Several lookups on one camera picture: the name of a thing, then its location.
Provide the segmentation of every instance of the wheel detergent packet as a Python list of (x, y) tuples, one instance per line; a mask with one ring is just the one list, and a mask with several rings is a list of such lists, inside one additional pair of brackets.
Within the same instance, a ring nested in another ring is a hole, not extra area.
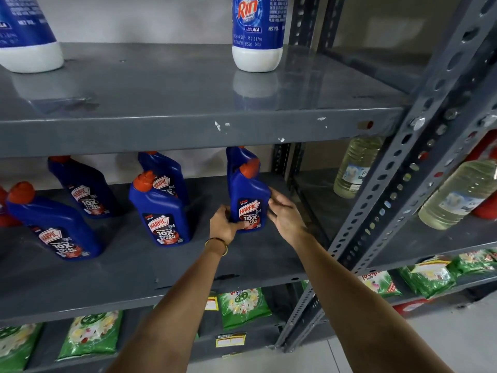
[(494, 259), (487, 250), (478, 250), (459, 254), (447, 266), (447, 269), (457, 278), (467, 274), (481, 274), (493, 271), (493, 264)]
[(454, 276), (444, 265), (429, 263), (430, 260), (427, 260), (421, 263), (422, 266), (417, 264), (399, 268), (400, 275), (412, 291), (426, 299), (439, 295), (456, 285)]
[(247, 322), (272, 314), (260, 288), (237, 290), (218, 295), (221, 303), (223, 328), (233, 329)]
[(43, 323), (0, 327), (0, 373), (22, 371), (33, 352)]
[(369, 289), (383, 298), (390, 296), (402, 296), (400, 290), (394, 284), (388, 271), (372, 272), (358, 277)]
[(121, 319), (121, 311), (76, 317), (65, 337), (57, 361), (90, 354), (114, 354)]

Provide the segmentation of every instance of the rin logo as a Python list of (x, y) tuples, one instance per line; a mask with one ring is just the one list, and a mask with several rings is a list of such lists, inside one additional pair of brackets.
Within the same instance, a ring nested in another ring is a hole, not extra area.
[(62, 232), (59, 229), (50, 228), (41, 232), (38, 236), (47, 245), (59, 238), (62, 238)]
[(167, 225), (169, 225), (169, 217), (167, 216), (161, 216), (149, 222), (149, 228), (151, 232), (153, 232), (158, 228), (161, 228), (162, 226), (167, 226)]
[(242, 18), (243, 22), (250, 22), (255, 18), (257, 12), (258, 0), (243, 0), (238, 4), (238, 19)]
[(71, 195), (74, 199), (79, 200), (82, 197), (90, 195), (90, 188), (86, 186), (79, 186), (71, 191)]
[(241, 217), (245, 213), (249, 213), (249, 212), (253, 212), (253, 211), (257, 210), (259, 208), (259, 204), (260, 204), (260, 202), (255, 200), (255, 201), (252, 201), (252, 203), (250, 203), (250, 204), (244, 205), (243, 207), (241, 207), (238, 210), (238, 217)]

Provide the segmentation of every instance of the harpic logo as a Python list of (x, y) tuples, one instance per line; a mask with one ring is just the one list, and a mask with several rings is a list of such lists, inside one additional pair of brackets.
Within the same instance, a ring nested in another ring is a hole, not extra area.
[(161, 176), (154, 181), (154, 188), (160, 190), (163, 187), (169, 186), (169, 182), (171, 182), (171, 180), (167, 176)]
[(259, 208), (259, 204), (260, 204), (260, 202), (255, 200), (255, 201), (252, 201), (252, 203), (250, 203), (250, 204), (244, 205), (243, 207), (241, 207), (238, 210), (238, 217), (241, 217), (245, 213), (255, 211), (256, 209)]
[(41, 232), (38, 237), (48, 245), (50, 242), (62, 238), (62, 232), (59, 229), (50, 228)]
[(79, 186), (78, 188), (75, 188), (71, 191), (71, 195), (74, 197), (74, 199), (79, 200), (82, 197), (90, 195), (90, 188), (86, 186)]
[(149, 228), (153, 232), (154, 230), (161, 228), (162, 226), (169, 225), (169, 217), (161, 216), (149, 222)]

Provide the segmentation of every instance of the tiled floor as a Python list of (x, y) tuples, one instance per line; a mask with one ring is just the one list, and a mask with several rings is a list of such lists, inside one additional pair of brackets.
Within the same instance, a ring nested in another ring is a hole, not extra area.
[[(462, 310), (443, 310), (409, 321), (455, 372), (497, 371), (497, 293)], [(190, 364), (188, 373), (351, 373), (337, 338), (297, 348), (270, 349)]]

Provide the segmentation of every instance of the clear plastic bottle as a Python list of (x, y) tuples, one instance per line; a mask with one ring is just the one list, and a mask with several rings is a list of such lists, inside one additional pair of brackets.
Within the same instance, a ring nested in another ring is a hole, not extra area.
[(446, 230), (497, 190), (497, 161), (464, 162), (419, 210), (426, 225)]
[(351, 199), (355, 196), (382, 144), (381, 137), (356, 137), (352, 139), (333, 185), (333, 190), (338, 196), (345, 199)]

